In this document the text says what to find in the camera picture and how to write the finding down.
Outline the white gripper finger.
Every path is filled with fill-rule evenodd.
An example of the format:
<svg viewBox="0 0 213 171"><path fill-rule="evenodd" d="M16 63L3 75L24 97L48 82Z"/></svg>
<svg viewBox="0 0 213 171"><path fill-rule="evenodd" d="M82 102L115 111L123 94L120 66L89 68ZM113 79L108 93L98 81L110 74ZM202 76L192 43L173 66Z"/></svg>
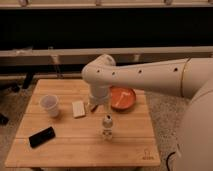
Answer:
<svg viewBox="0 0 213 171"><path fill-rule="evenodd" d="M91 104L90 102L88 102L88 110L89 110L89 112L91 112L91 108L92 108L93 105L94 104Z"/></svg>
<svg viewBox="0 0 213 171"><path fill-rule="evenodd" d="M111 113L111 109L110 109L109 103L104 103L104 104L103 104L103 108L104 108L104 111L105 111L107 114L110 114L110 113Z"/></svg>

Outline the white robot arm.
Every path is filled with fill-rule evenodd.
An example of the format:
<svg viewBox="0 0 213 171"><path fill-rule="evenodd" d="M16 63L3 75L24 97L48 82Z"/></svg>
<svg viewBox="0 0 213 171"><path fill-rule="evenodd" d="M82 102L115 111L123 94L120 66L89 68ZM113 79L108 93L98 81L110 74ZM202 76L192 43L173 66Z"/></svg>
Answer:
<svg viewBox="0 0 213 171"><path fill-rule="evenodd" d="M103 54L83 68L82 78L95 104L108 99L111 86L188 98L173 171L213 171L213 58L118 66L112 56Z"/></svg>

